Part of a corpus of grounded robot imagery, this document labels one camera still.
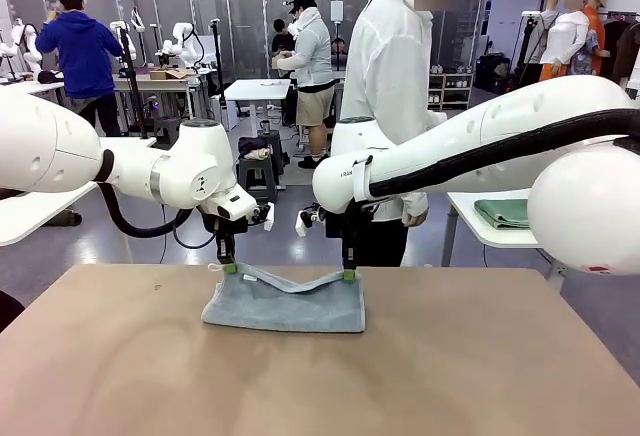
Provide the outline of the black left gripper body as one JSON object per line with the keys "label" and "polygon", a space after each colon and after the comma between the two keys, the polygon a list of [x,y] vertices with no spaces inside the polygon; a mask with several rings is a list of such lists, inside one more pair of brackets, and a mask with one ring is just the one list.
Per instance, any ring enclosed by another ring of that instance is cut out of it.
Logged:
{"label": "black left gripper body", "polygon": [[214,216],[213,228],[217,246],[217,256],[234,257],[236,254],[235,236],[248,231],[249,221],[246,217],[230,221],[220,216]]}

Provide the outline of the person's right hand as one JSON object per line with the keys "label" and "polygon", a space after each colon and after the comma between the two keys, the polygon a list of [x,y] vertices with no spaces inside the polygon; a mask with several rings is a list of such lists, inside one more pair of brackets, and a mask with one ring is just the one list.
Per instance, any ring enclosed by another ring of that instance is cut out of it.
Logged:
{"label": "person's right hand", "polygon": [[428,207],[413,208],[407,203],[403,205],[402,222],[407,228],[420,226],[425,222],[429,213]]}

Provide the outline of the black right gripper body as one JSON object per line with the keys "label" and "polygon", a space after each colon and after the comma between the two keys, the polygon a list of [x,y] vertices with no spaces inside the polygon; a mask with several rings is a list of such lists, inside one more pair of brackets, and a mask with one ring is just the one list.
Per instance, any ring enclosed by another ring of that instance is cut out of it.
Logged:
{"label": "black right gripper body", "polygon": [[349,208],[342,214],[327,212],[324,219],[325,236],[328,239],[339,239],[341,254],[352,256],[360,232],[369,227],[372,219],[373,209],[371,207],[363,208],[360,205]]}

